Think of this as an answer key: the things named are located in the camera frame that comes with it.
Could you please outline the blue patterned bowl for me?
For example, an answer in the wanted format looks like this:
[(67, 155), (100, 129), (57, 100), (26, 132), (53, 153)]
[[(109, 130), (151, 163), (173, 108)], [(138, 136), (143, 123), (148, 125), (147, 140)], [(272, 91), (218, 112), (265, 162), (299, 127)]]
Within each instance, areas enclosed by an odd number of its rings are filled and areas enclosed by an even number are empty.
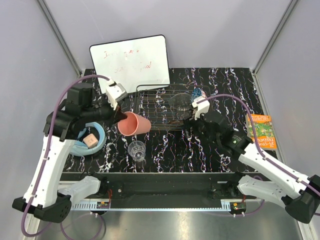
[(203, 97), (206, 98), (206, 93), (201, 88), (195, 88), (191, 94), (191, 102), (193, 102), (195, 99)]

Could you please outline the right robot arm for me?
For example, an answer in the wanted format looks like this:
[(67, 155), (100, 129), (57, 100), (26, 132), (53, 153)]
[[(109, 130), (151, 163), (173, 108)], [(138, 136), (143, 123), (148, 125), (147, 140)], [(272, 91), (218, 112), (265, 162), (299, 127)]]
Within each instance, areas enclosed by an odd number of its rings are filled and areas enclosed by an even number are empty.
[(268, 179), (258, 180), (237, 173), (235, 181), (227, 185), (230, 197), (246, 195), (272, 202), (304, 224), (317, 215), (320, 206), (318, 175), (300, 173), (261, 150), (246, 134), (233, 130), (219, 112), (202, 113), (199, 118), (185, 116), (183, 127), (188, 135), (206, 140), (224, 155), (250, 166)]

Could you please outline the pink tumbler cup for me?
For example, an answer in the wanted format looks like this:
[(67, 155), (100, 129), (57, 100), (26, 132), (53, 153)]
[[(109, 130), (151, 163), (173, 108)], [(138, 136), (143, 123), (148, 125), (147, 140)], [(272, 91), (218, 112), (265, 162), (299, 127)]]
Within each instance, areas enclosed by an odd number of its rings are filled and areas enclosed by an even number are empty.
[(151, 130), (151, 122), (133, 112), (125, 112), (126, 119), (120, 120), (117, 123), (119, 132), (124, 136), (134, 136), (146, 134)]

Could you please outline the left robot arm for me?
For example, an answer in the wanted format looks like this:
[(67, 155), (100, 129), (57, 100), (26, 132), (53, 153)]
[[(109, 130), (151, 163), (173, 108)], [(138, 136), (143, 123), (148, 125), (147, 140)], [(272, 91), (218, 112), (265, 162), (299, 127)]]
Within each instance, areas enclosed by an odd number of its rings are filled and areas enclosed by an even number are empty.
[(76, 83), (47, 116), (35, 174), (24, 196), (14, 199), (14, 209), (45, 222), (61, 223), (73, 205), (91, 195), (103, 198), (108, 193), (108, 179), (98, 173), (90, 173), (73, 185), (58, 189), (65, 162), (80, 132), (91, 122), (114, 124), (124, 118), (118, 102), (127, 92), (121, 84), (106, 87), (107, 104), (101, 107), (94, 107), (93, 91), (89, 83)]

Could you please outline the red floral plate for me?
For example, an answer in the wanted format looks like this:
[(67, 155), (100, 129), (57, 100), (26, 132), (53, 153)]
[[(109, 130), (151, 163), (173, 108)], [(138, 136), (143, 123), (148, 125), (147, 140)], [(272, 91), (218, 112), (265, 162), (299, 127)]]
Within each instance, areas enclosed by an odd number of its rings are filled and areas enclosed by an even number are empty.
[(183, 125), (184, 121), (182, 119), (171, 120), (168, 123), (169, 125)]

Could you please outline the clear glass plate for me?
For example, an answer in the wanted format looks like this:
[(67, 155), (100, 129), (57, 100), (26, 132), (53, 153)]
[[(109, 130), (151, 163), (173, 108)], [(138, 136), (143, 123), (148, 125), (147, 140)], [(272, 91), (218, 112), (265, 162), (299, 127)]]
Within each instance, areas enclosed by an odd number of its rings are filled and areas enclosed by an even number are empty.
[(168, 101), (168, 104), (176, 110), (186, 111), (192, 108), (191, 100), (192, 96), (190, 94), (178, 93)]

